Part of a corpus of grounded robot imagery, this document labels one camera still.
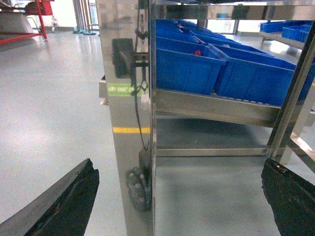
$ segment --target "blue bin on shelf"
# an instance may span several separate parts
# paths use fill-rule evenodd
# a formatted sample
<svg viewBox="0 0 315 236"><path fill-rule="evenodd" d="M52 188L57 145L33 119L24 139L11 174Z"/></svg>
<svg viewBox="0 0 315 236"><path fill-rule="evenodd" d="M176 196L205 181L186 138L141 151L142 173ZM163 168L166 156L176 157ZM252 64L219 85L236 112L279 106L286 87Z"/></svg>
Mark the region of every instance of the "blue bin on shelf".
<svg viewBox="0 0 315 236"><path fill-rule="evenodd" d="M179 24L181 25L186 25L186 26L192 26L192 27L196 27L197 24L191 22L191 21L185 21L185 20L176 20Z"/></svg>
<svg viewBox="0 0 315 236"><path fill-rule="evenodd" d="M307 37L309 36L309 33L310 33L310 31L303 31L303 30L301 30L301 37L300 37L300 39L301 39L302 43L306 42Z"/></svg>
<svg viewBox="0 0 315 236"><path fill-rule="evenodd" d="M157 37L158 88L211 94L224 64L207 46Z"/></svg>
<svg viewBox="0 0 315 236"><path fill-rule="evenodd" d="M202 36L197 37L197 39L199 39L201 43L210 43L213 45L219 45L219 46L229 47L229 48L238 49L238 50L245 50L245 51L250 51L253 53L260 53L266 56L274 57L272 54L269 54L257 48L243 45L237 42L229 42L229 41L224 41L224 40L219 40L219 39L209 39L207 37L202 37Z"/></svg>
<svg viewBox="0 0 315 236"><path fill-rule="evenodd" d="M191 43L200 43L196 38L184 33L176 33L168 30L157 29L157 37L170 38Z"/></svg>
<svg viewBox="0 0 315 236"><path fill-rule="evenodd" d="M282 28L286 26L285 21L260 23L260 31L266 33L281 32Z"/></svg>
<svg viewBox="0 0 315 236"><path fill-rule="evenodd" d="M188 33L190 35L194 35L194 36L204 36L204 37L211 37L211 38L218 38L218 39L226 39L226 37L222 34L219 33L210 33L210 32L202 32L202 31L198 31L198 30L190 30L190 31L185 31L185 29L183 29L184 33Z"/></svg>
<svg viewBox="0 0 315 236"><path fill-rule="evenodd" d="M262 54L216 46L227 62L215 86L220 96L281 106L295 64Z"/></svg>
<svg viewBox="0 0 315 236"><path fill-rule="evenodd" d="M309 25L284 27L282 37L305 42L310 29Z"/></svg>
<svg viewBox="0 0 315 236"><path fill-rule="evenodd" d="M312 25L312 21L286 21L286 27L288 26L300 26L300 25Z"/></svg>
<svg viewBox="0 0 315 236"><path fill-rule="evenodd" d="M158 23L157 22L157 29L160 30L168 30L173 32L182 33L183 31L175 24L165 24L165 23Z"/></svg>
<svg viewBox="0 0 315 236"><path fill-rule="evenodd" d="M218 44L218 45L222 45L226 43L240 44L229 38L214 38L214 37L208 37L208 36L202 36L202 35L196 35L195 37L199 39L200 42L207 43L207 44L208 43Z"/></svg>

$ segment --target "red object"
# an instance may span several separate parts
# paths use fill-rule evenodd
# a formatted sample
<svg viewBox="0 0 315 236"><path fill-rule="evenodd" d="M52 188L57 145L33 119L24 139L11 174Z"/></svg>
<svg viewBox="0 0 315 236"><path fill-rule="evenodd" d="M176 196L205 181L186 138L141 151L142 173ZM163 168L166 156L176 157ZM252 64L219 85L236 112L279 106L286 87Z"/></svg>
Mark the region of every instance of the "red object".
<svg viewBox="0 0 315 236"><path fill-rule="evenodd" d="M53 11L50 5L51 1L54 0L34 0L35 4L36 4L36 9L34 12L32 12L32 14L34 15L38 15L39 17L39 21L40 21L40 26L41 26L41 32L40 33L20 33L20 32L0 32L0 34L9 34L9 35L19 35L17 37L13 37L13 38L8 38L8 39L0 39L0 44L5 44L5 43L10 43L10 42L15 42L15 41L20 41L23 39L27 39L27 38L31 38L31 37L36 37L36 36L43 36L43 38L45 39L45 41L47 41L47 32L46 32L46 28L44 26L44 21L43 21L43 15L48 15L48 16L52 16L53 15ZM12 12L10 10L14 10L14 9L20 9L23 10L24 8L18 7L0 7L1 11L0 13L12 13L12 14L21 14L19 12Z"/></svg>
<svg viewBox="0 0 315 236"><path fill-rule="evenodd" d="M198 51L196 51L196 52L194 52L194 53L192 53L193 55L196 55L196 56L201 56L201 51L200 50L198 50Z"/></svg>

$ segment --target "epoxy floor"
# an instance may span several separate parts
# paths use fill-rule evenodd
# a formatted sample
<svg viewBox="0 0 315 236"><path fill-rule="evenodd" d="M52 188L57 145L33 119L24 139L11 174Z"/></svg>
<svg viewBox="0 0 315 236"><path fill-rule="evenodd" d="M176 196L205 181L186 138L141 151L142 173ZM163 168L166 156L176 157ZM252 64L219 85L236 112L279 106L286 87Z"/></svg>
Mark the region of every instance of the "epoxy floor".
<svg viewBox="0 0 315 236"><path fill-rule="evenodd" d="M38 38L34 44L0 53L0 222L90 158L100 171L100 186L85 235L125 236L109 108L99 105L98 81L104 74L99 37L67 32L50 34L49 40ZM261 41L237 40L257 47ZM279 57L297 61L285 53L286 46L268 44L265 50L275 48ZM188 121L172 122L184 127ZM263 143L270 132L246 126L240 133L240 126L233 127L235 142ZM194 135L200 134L201 140L205 133L196 129ZM314 131L315 126L303 133L313 148ZM191 135L184 128L165 132L177 139L185 136L183 142ZM159 158L157 236L280 235L261 189L264 160ZM295 156L288 167L315 183L312 172Z"/></svg>

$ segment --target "red metal frame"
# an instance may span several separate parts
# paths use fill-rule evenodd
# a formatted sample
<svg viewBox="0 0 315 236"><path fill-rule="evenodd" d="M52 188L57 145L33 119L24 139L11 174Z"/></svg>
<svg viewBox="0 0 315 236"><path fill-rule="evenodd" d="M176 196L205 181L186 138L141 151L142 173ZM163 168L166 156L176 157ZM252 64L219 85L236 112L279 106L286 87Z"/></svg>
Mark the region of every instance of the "red metal frame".
<svg viewBox="0 0 315 236"><path fill-rule="evenodd" d="M0 39L0 44L5 44L5 43L10 43L10 42L15 42L15 41L20 41L23 39L27 39L27 38L32 38L32 37L36 37L36 36L43 36L43 38L45 39L45 41L47 41L47 31L46 28L44 26L44 21L43 21L43 14L41 12L40 9L40 3L42 3L42 6L44 8L44 12L47 15L52 15L52 11L51 11L51 5L50 2L54 1L54 0L33 0L35 1L36 4L36 9L37 9L37 13L38 13L38 17L39 17L39 21L40 21L40 25L41 25L41 32L39 33L20 33L20 32L0 32L0 34L6 34L6 35L19 35L17 37L13 37L13 38L8 38L8 39ZM13 10L17 10L17 9L24 9L22 7L3 7L0 9L13 9Z"/></svg>

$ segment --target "metal post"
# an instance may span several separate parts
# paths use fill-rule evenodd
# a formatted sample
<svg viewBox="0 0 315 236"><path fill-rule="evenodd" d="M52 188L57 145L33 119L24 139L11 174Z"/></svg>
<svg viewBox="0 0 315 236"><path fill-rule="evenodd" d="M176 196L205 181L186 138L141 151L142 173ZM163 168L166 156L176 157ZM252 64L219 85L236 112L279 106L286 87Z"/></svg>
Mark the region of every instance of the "metal post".
<svg viewBox="0 0 315 236"><path fill-rule="evenodd" d="M87 30L87 19L86 19L85 10L84 10L84 0L80 0L80 10L82 14L82 23L83 23L82 26L85 33Z"/></svg>
<svg viewBox="0 0 315 236"><path fill-rule="evenodd" d="M89 0L83 0L84 3L84 13L85 13L85 20L86 20L86 31L83 33L84 35L96 35L96 33L91 32L91 23L90 23L90 2Z"/></svg>
<svg viewBox="0 0 315 236"><path fill-rule="evenodd" d="M153 236L155 141L151 140L154 128L149 100L152 104L152 97L147 96L156 90L149 89L151 68L137 67L148 64L143 60L148 61L150 46L146 37L141 41L143 45L134 51L136 2L98 0L96 6L126 232L128 236ZM121 9L128 24L119 20ZM148 24L144 18L144 31L148 31Z"/></svg>
<svg viewBox="0 0 315 236"><path fill-rule="evenodd" d="M268 145L270 145L270 156L280 162L284 148L290 140L291 133L296 121L291 119L292 114L299 115L304 104L304 100L299 101L299 96L310 67L315 56L315 22L313 22L305 47L302 51L299 62L296 66L290 87L288 89L283 106L277 117L274 129L270 136Z"/></svg>
<svg viewBox="0 0 315 236"><path fill-rule="evenodd" d="M79 7L79 2L78 0L72 0L73 2L73 8L74 8L74 13L75 13L75 20L77 23L77 29L73 33L83 33L81 31L82 29L82 15L80 12L80 7Z"/></svg>
<svg viewBox="0 0 315 236"><path fill-rule="evenodd" d="M206 1L200 1L199 5L206 5L207 2ZM206 27L206 25L208 24L208 20L197 20L197 28L198 29L202 29L203 27Z"/></svg>

